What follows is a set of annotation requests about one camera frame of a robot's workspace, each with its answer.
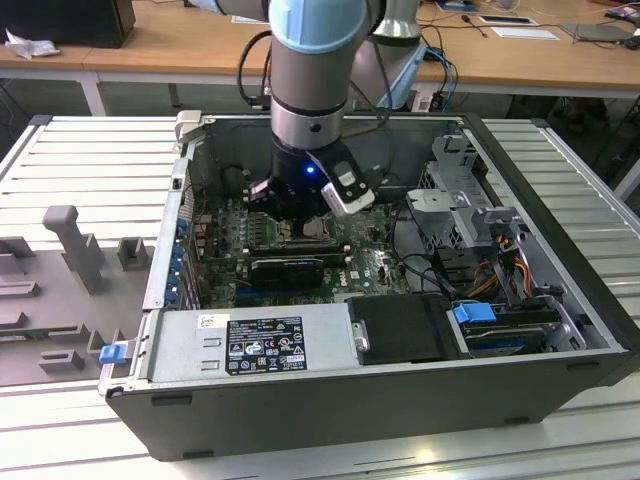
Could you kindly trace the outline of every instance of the table leg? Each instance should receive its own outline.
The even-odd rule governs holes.
[[[629,173],[620,181],[613,193],[620,200],[625,202],[627,198],[633,193],[636,187],[640,184],[640,158],[631,167]]]
[[[180,108],[182,103],[180,103],[180,96],[178,95],[178,85],[175,83],[169,84],[169,98],[171,98],[171,106],[175,108]]]
[[[94,72],[85,72],[79,82],[82,86],[84,97],[87,100],[87,105],[89,105],[91,115],[106,116],[107,108],[102,101],[100,89],[98,88],[98,84],[100,83],[100,81],[98,80],[98,75],[96,75]]]

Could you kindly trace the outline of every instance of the floor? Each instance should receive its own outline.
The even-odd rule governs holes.
[[[5,87],[29,115],[89,115],[80,86],[75,82],[41,80],[9,80]],[[104,99],[113,115],[172,115],[180,109],[197,108],[207,112],[249,112],[235,86],[180,85],[182,107],[173,108],[169,90],[162,84],[103,83]],[[611,159],[619,154],[638,132],[631,122],[624,122],[616,135],[609,138],[631,107],[632,100],[606,100],[609,124],[588,118],[582,135],[572,133],[563,118],[553,113],[547,116],[552,127],[599,174],[607,172]],[[475,112],[484,118],[544,117],[547,112],[561,109],[562,101],[547,97],[516,97],[510,95],[455,94],[450,111]],[[12,145],[27,123],[27,118],[11,100],[0,92],[0,158]],[[609,169],[608,176],[615,186],[630,165]],[[632,207],[640,206],[640,195],[629,200]]]

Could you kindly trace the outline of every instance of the warning label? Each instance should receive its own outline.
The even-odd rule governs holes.
[[[229,375],[306,370],[302,318],[229,321],[225,365]]]

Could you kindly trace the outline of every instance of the motherboard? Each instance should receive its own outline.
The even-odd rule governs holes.
[[[410,292],[390,251],[390,204],[344,218],[314,218],[294,238],[290,222],[250,212],[240,199],[217,203],[195,219],[202,308],[333,303]]]

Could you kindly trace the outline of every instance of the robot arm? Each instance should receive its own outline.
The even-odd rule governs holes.
[[[388,106],[382,57],[398,87],[391,104],[404,103],[408,88],[402,80],[412,80],[417,69],[407,65],[415,65],[419,50],[419,1],[191,1],[220,14],[268,19],[271,26],[272,171],[253,187],[254,204],[274,218],[293,220],[294,231],[301,231],[327,204],[346,215],[373,203],[364,174],[340,139],[350,81],[374,104]],[[378,45],[365,41],[370,35],[380,39],[380,55]]]

